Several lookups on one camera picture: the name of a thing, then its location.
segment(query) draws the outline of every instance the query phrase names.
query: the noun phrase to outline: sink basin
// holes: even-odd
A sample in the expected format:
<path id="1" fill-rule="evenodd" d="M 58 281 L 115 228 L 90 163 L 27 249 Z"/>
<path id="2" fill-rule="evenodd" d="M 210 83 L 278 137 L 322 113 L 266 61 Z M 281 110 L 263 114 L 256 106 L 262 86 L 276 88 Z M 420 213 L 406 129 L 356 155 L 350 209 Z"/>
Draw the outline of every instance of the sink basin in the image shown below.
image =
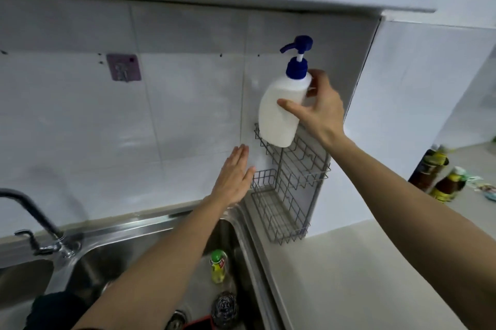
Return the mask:
<path id="1" fill-rule="evenodd" d="M 169 230 L 150 233 L 90 250 L 75 265 L 66 289 L 83 297 L 89 304 L 94 302 L 109 282 L 117 279 L 167 232 Z M 227 275 L 221 284 L 213 283 L 210 275 L 209 258 L 215 249 L 223 250 L 228 256 Z M 164 274 L 163 278 L 174 277 Z M 238 298 L 240 323 L 236 328 L 265 328 L 250 278 L 249 264 L 236 230 L 229 221 L 221 219 L 208 239 L 203 257 L 189 282 L 183 302 L 177 309 L 185 313 L 188 321 L 194 321 L 210 314 L 215 297 L 226 290 L 236 294 Z"/>
<path id="2" fill-rule="evenodd" d="M 0 328 L 23 328 L 34 299 L 42 295 L 53 274 L 53 263 L 37 259 L 0 268 Z"/>

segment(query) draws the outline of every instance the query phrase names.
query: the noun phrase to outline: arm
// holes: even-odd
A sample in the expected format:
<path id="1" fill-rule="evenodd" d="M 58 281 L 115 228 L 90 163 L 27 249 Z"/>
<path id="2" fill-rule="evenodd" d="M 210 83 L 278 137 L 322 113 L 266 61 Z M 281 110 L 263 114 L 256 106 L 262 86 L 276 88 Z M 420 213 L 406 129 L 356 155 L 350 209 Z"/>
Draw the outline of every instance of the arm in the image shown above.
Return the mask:
<path id="1" fill-rule="evenodd" d="M 212 194 L 124 272 L 73 330 L 163 330 L 186 292 L 215 224 L 250 188 L 255 168 L 245 173 L 247 160 L 248 147 L 235 147 Z"/>
<path id="2" fill-rule="evenodd" d="M 343 103 L 325 72 L 317 100 L 278 104 L 298 117 L 331 154 L 406 260 L 468 328 L 496 324 L 496 241 L 472 222 L 415 188 L 360 150 L 343 131 Z"/>

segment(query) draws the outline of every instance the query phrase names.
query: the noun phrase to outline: blue pump head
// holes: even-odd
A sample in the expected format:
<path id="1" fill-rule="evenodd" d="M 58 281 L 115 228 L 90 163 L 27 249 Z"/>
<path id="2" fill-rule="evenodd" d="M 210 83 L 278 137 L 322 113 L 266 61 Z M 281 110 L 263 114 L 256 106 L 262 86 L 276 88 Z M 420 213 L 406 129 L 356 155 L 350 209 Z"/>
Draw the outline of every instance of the blue pump head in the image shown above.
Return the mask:
<path id="1" fill-rule="evenodd" d="M 303 79 L 307 75 L 308 62 L 303 58 L 303 54 L 306 51 L 312 49 L 313 40 L 310 36 L 300 35 L 294 38 L 294 42 L 285 45 L 281 48 L 281 53 L 288 51 L 289 49 L 296 49 L 298 51 L 298 56 L 291 58 L 288 62 L 288 67 L 286 69 L 286 75 L 291 79 Z"/>

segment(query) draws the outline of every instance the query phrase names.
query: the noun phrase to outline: faucet handle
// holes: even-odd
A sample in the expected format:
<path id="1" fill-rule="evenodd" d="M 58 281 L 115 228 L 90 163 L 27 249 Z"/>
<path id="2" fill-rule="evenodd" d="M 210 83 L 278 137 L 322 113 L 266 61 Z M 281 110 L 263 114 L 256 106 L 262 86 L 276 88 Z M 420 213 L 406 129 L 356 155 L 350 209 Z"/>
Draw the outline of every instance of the faucet handle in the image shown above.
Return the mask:
<path id="1" fill-rule="evenodd" d="M 14 234 L 16 236 L 27 237 L 29 239 L 29 245 L 31 246 L 31 249 L 33 250 L 33 254 L 35 256 L 47 256 L 58 250 L 57 247 L 54 245 L 42 248 L 40 246 L 40 243 L 38 243 L 38 241 L 34 237 L 33 232 L 29 229 L 20 229 L 18 231 L 15 231 Z"/>

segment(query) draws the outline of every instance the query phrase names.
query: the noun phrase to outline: faucet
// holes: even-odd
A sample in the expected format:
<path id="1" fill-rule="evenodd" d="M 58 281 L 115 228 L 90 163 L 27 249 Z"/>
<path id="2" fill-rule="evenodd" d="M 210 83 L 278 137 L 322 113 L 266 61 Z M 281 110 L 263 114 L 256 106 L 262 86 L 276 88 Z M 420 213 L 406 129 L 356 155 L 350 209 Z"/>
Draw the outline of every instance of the faucet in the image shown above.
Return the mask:
<path id="1" fill-rule="evenodd" d="M 69 241 L 64 233 L 59 230 L 47 217 L 41 212 L 41 210 L 36 206 L 34 201 L 21 191 L 14 189 L 2 189 L 0 188 L 0 197 L 5 197 L 13 199 L 18 202 L 31 216 L 36 219 L 36 221 L 48 232 L 50 236 L 55 240 L 52 245 L 46 247 L 41 247 L 34 234 L 29 229 L 21 229 L 16 231 L 14 234 L 16 236 L 27 237 L 29 240 L 29 245 L 33 250 L 35 256 L 47 256 L 53 254 L 54 252 L 60 252 L 63 257 L 69 258 L 75 256 L 76 252 L 80 248 L 79 242 Z"/>

